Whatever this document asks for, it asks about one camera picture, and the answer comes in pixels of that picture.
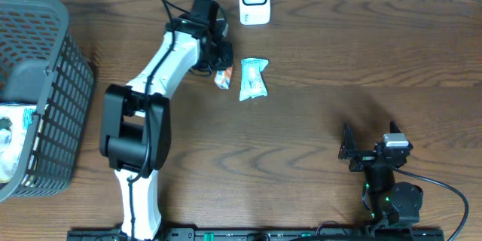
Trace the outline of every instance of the wood grain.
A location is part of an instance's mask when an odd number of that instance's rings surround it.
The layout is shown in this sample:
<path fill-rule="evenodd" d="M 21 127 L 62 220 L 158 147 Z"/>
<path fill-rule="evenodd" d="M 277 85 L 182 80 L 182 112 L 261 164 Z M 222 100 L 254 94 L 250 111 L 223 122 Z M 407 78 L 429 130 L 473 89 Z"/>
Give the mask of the wood grain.
<path fill-rule="evenodd" d="M 99 153 L 103 92 L 125 84 L 161 43 L 158 0 L 60 0 L 70 32 L 98 67 L 98 89 L 71 187 L 55 197 L 0 205 L 0 239 L 65 239 L 76 227 L 122 222 L 121 194 Z M 189 8 L 192 0 L 170 0 Z M 460 240 L 482 224 L 482 0 L 272 0 L 266 26 L 242 26 L 227 9 L 231 89 L 187 75 L 172 99 L 172 148 L 160 174 L 164 218 L 198 227 L 315 227 L 370 215 L 363 175 L 337 160 L 349 121 L 370 148 L 395 120 L 415 149 L 404 169 L 447 182 L 471 204 Z M 238 101 L 242 58 L 270 60 L 269 96 Z M 424 190 L 422 226 L 446 236 L 462 201 Z"/>

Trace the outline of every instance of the plastic basket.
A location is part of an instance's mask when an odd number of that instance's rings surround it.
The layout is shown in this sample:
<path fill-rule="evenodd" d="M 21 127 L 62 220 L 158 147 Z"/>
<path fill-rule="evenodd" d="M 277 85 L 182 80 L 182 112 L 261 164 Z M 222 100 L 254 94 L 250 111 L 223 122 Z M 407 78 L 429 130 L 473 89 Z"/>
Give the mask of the plastic basket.
<path fill-rule="evenodd" d="M 93 72 L 57 0 L 0 0 L 0 99 L 37 104 L 9 197 L 50 196 L 72 180 L 93 97 Z"/>

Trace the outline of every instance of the wooden table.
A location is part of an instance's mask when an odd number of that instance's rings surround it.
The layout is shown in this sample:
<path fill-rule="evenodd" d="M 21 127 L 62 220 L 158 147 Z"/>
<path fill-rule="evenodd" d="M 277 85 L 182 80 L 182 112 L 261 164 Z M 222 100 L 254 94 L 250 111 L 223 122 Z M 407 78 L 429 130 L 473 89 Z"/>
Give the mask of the wooden table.
<path fill-rule="evenodd" d="M 1 240 L 65 239 L 122 222 L 121 193 L 99 153 L 103 92 L 145 67 L 162 41 L 159 0 L 60 0 L 99 84 L 70 188 L 0 205 Z M 189 8 L 193 0 L 170 0 Z M 343 122 L 372 148 L 397 121 L 415 146 L 403 169 L 460 189 L 482 225 L 482 0 L 272 0 L 271 21 L 242 26 L 227 10 L 230 90 L 186 75 L 172 99 L 172 148 L 159 180 L 165 219 L 198 227 L 315 227 L 368 219 L 364 176 L 337 159 Z M 242 58 L 270 60 L 268 97 L 239 102 Z M 422 226 L 446 237 L 462 217 L 452 192 L 424 190 Z"/>

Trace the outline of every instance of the orange and white packet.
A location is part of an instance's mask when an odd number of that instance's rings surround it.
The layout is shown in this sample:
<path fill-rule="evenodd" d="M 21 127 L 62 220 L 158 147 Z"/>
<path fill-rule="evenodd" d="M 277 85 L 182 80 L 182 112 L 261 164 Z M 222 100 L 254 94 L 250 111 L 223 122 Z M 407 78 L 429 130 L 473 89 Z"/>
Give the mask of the orange and white packet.
<path fill-rule="evenodd" d="M 214 77 L 214 82 L 222 90 L 228 90 L 231 82 L 231 75 L 233 74 L 233 66 L 227 68 L 225 71 L 217 71 Z"/>

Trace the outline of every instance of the light blue packet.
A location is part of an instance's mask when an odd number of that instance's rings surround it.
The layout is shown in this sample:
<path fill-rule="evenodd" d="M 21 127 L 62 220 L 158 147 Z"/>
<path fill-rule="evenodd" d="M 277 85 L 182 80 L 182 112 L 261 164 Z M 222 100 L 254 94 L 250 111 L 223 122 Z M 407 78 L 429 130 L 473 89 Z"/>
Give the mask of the light blue packet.
<path fill-rule="evenodd" d="M 239 100 L 243 101 L 248 98 L 256 98 L 258 96 L 268 96 L 266 86 L 264 86 L 261 72 L 266 68 L 269 61 L 266 59 L 247 58 L 241 60 L 241 91 L 239 92 Z"/>

